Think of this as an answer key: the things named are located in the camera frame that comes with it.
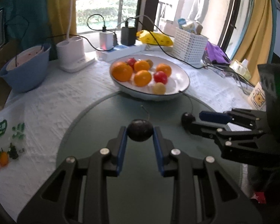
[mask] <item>purple bag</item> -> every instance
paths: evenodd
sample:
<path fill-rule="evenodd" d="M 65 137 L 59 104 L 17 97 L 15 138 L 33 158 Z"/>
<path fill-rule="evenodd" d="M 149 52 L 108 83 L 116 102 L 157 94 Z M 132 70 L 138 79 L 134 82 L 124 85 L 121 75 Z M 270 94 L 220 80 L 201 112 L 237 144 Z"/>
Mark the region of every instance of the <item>purple bag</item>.
<path fill-rule="evenodd" d="M 217 45 L 213 45 L 208 41 L 206 49 L 208 58 L 212 64 L 230 64 L 231 61 L 227 55 Z"/>

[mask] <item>plastic storage basket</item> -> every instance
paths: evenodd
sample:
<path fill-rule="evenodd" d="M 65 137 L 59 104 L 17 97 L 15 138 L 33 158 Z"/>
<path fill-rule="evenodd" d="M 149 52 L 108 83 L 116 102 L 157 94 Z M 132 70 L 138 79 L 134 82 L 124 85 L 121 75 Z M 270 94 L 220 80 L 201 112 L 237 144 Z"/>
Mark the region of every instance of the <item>plastic storage basket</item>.
<path fill-rule="evenodd" d="M 176 28 L 172 54 L 188 64 L 200 64 L 208 38 Z"/>

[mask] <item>red fruit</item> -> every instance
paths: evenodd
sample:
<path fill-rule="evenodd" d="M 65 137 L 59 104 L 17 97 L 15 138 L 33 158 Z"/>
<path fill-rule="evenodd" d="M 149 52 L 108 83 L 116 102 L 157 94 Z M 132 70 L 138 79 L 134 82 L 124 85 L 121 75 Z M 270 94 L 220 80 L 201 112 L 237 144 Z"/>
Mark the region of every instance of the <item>red fruit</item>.
<path fill-rule="evenodd" d="M 126 63 L 128 65 L 130 65 L 133 69 L 134 69 L 134 64 L 136 63 L 137 61 L 135 60 L 135 58 L 130 58 L 126 61 Z"/>
<path fill-rule="evenodd" d="M 162 84 L 167 84 L 168 82 L 168 77 L 165 74 L 165 72 L 163 71 L 157 71 L 154 75 L 153 75 L 153 79 L 155 80 L 155 82 L 161 82 Z"/>

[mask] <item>yellow bag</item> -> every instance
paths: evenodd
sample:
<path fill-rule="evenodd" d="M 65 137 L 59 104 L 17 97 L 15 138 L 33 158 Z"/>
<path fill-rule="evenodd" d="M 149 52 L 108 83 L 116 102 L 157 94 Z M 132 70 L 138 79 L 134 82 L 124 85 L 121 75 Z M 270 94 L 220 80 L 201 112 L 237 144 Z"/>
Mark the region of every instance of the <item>yellow bag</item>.
<path fill-rule="evenodd" d="M 157 42 L 162 46 L 172 46 L 173 42 L 167 35 L 151 32 L 156 38 Z M 158 45 L 156 40 L 151 36 L 147 30 L 141 30 L 136 33 L 136 36 L 143 44 Z"/>

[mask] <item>metal bolt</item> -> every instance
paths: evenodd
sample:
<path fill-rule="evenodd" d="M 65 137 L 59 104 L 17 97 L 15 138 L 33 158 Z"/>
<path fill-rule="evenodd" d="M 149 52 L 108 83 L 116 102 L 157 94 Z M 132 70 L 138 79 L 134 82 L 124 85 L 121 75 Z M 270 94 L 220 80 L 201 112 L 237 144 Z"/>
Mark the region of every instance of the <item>metal bolt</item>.
<path fill-rule="evenodd" d="M 109 154 L 110 150 L 108 148 L 102 148 L 100 149 L 100 154 L 107 155 Z"/>
<path fill-rule="evenodd" d="M 171 150 L 171 154 L 172 154 L 172 155 L 177 156 L 177 155 L 179 155 L 180 153 L 181 153 L 180 149 L 174 148 L 174 149 Z"/>
<path fill-rule="evenodd" d="M 68 157 L 66 158 L 66 162 L 67 162 L 67 163 L 74 163 L 75 160 L 76 160 L 76 159 L 75 159 L 73 156 L 68 156 Z"/>
<path fill-rule="evenodd" d="M 213 156 L 207 156 L 205 158 L 205 161 L 207 161 L 208 163 L 214 163 L 215 162 L 215 159 Z"/>

